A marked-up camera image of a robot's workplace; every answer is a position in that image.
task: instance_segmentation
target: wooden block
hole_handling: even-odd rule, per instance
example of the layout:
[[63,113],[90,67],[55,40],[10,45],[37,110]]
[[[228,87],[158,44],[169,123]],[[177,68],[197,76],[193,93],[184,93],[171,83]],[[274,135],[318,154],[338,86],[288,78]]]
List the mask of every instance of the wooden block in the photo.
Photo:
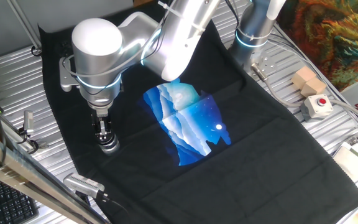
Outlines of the wooden block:
[[301,91],[301,94],[304,97],[323,94],[326,87],[327,85],[325,85],[325,83],[320,81],[318,78],[314,77],[305,83]]
[[310,68],[304,66],[295,73],[291,81],[298,87],[298,89],[302,90],[305,83],[314,77],[316,77],[316,74],[310,70]]
[[358,213],[351,220],[347,221],[346,224],[358,224]]

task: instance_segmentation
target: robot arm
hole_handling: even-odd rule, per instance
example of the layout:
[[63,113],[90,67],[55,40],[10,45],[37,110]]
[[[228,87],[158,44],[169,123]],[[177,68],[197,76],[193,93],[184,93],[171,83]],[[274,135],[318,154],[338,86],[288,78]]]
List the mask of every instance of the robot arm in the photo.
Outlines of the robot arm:
[[116,27],[104,19],[87,19],[73,30],[71,39],[76,72],[67,58],[60,60],[63,90],[76,85],[94,109],[96,139],[106,154],[119,149],[108,109],[119,94],[121,75],[140,62],[166,81],[178,78],[187,67],[201,34],[220,0],[174,0],[161,23],[142,12],[131,14]]
[[229,51],[248,74],[253,73],[253,63],[261,62],[264,45],[284,3],[285,0],[253,0],[244,10]]

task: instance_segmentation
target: black t-shirt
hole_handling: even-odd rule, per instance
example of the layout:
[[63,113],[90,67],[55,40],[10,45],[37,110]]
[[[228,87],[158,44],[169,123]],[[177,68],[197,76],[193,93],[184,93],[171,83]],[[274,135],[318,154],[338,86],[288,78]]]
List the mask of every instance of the black t-shirt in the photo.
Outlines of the black t-shirt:
[[[139,10],[158,21],[163,12]],[[107,20],[118,25],[133,11]],[[121,150],[106,156],[86,101],[60,88],[71,31],[40,30],[45,91],[78,172],[102,183],[133,223],[336,223],[358,206],[354,183],[235,63],[213,23],[180,80],[164,83],[141,65],[123,74],[109,110]],[[97,203],[128,223],[119,207]]]

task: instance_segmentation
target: black cloth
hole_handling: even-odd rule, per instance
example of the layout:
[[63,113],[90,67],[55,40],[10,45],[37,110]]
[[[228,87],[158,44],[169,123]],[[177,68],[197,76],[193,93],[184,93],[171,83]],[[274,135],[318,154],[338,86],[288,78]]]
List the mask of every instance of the black cloth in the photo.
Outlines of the black cloth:
[[[163,14],[149,4],[106,19],[119,25],[134,11],[157,21]],[[60,88],[58,61],[71,53],[71,31],[40,29],[47,98],[78,172],[102,183],[133,223],[336,223],[358,206],[354,183],[235,63],[213,23],[180,80],[213,96],[232,143],[209,142],[212,152],[204,159],[178,166],[166,150],[175,145],[142,101],[163,81],[136,65],[123,75],[125,91],[110,109],[122,150],[104,155],[94,141],[86,101],[78,90]],[[97,203],[112,222],[129,223],[119,207]]]

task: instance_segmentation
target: keyboard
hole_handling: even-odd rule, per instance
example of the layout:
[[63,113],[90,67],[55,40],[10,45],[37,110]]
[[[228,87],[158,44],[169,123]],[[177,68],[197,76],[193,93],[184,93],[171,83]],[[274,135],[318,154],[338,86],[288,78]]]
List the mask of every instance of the keyboard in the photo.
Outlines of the keyboard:
[[33,199],[0,181],[0,224],[21,224],[37,215]]

